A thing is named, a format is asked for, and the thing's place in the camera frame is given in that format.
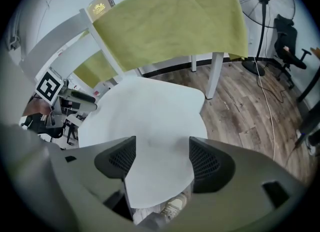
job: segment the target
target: office chair armrest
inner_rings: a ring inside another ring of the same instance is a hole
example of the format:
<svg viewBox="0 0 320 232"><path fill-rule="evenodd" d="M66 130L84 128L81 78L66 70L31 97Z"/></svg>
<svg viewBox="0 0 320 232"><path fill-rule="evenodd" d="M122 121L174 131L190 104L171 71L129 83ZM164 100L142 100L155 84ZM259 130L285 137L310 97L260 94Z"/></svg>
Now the office chair armrest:
<svg viewBox="0 0 320 232"><path fill-rule="evenodd" d="M307 50L305 50L305 49L301 49L304 53L306 53L306 54L309 54L309 55L311 55L311 53L309 52L309 51L307 51Z"/></svg>
<svg viewBox="0 0 320 232"><path fill-rule="evenodd" d="M303 59L305 58L306 54L311 55L311 53L310 53L309 51L307 51L307 50L305 50L305 49L303 49L303 48L302 48L302 51L303 51L303 55L302 55L302 57L301 57L301 59L300 59L301 62L302 62Z"/></svg>

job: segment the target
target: fan pole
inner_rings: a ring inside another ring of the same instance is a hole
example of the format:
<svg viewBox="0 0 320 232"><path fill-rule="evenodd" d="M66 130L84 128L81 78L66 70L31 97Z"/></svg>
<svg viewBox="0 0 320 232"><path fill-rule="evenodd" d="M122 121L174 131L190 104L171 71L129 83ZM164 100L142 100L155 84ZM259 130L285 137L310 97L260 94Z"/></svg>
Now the fan pole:
<svg viewBox="0 0 320 232"><path fill-rule="evenodd" d="M266 25L266 10L267 10L267 5L265 3L262 3L262 29L261 29L261 37L260 37L260 43L259 43L259 48L258 52L256 53L255 60L258 62L259 55L260 55L260 50L263 42L263 36L265 33L265 25Z"/></svg>
<svg viewBox="0 0 320 232"><path fill-rule="evenodd" d="M258 52L255 57L256 62L258 62L258 58L260 55L260 50L261 50L261 46L262 46L262 42L263 42L263 36L265 33L266 10L267 10L267 4L262 2L262 29L261 29L259 48L258 48ZM256 65L255 62L243 61L241 64L244 68L246 68L248 71L252 72L255 75L264 76L266 73L265 70L259 64Z"/></svg>

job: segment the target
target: white seat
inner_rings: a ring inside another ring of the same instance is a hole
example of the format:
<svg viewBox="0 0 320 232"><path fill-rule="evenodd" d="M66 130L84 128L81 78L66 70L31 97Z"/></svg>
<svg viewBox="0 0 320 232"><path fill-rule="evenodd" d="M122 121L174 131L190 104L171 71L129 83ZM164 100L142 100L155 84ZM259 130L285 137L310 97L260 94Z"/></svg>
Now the white seat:
<svg viewBox="0 0 320 232"><path fill-rule="evenodd" d="M149 208L194 179L189 136L207 138L199 114L204 94L193 88L125 77L98 102L78 130L79 146L136 136L136 159L125 178L131 208Z"/></svg>

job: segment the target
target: black office chair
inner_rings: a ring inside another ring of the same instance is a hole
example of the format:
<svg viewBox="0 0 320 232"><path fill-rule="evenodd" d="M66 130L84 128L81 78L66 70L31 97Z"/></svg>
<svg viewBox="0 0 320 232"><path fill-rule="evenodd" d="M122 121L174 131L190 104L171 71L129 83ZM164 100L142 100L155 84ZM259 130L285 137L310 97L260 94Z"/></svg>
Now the black office chair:
<svg viewBox="0 0 320 232"><path fill-rule="evenodd" d="M298 59L295 56L296 53L296 36L297 30L293 27L294 22L291 19L282 17L280 14L274 19L275 28L278 34L278 39L274 44L275 51L278 58L283 60L284 65L279 67L281 70L280 74L276 79L280 80L280 75L284 73L288 77L288 82L290 83L289 89L292 89L295 85L291 80L291 75L288 73L286 68L290 70L290 65L293 64L296 67L305 70L307 68L306 64L303 62L306 54L311 55L311 53L305 49L303 50L303 55L301 59Z"/></svg>
<svg viewBox="0 0 320 232"><path fill-rule="evenodd" d="M28 130L32 130L36 134L48 134L52 138L60 138L64 134L66 125L59 128L46 128L46 122L41 120L42 116L40 113L29 115L21 126L27 126Z"/></svg>

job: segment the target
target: green cloth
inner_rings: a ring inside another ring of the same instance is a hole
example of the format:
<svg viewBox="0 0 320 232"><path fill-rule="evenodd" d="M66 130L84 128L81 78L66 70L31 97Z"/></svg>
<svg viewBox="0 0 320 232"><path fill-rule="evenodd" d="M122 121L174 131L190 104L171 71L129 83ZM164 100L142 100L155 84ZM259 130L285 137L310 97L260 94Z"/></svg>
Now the green cloth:
<svg viewBox="0 0 320 232"><path fill-rule="evenodd" d="M80 38L83 38L88 33L89 31L84 31ZM94 88L99 82L113 78L117 74L101 50L78 66L74 73L91 88Z"/></svg>
<svg viewBox="0 0 320 232"><path fill-rule="evenodd" d="M248 56L239 0L124 0L93 25L123 71L209 52ZM85 63L108 78L105 65Z"/></svg>

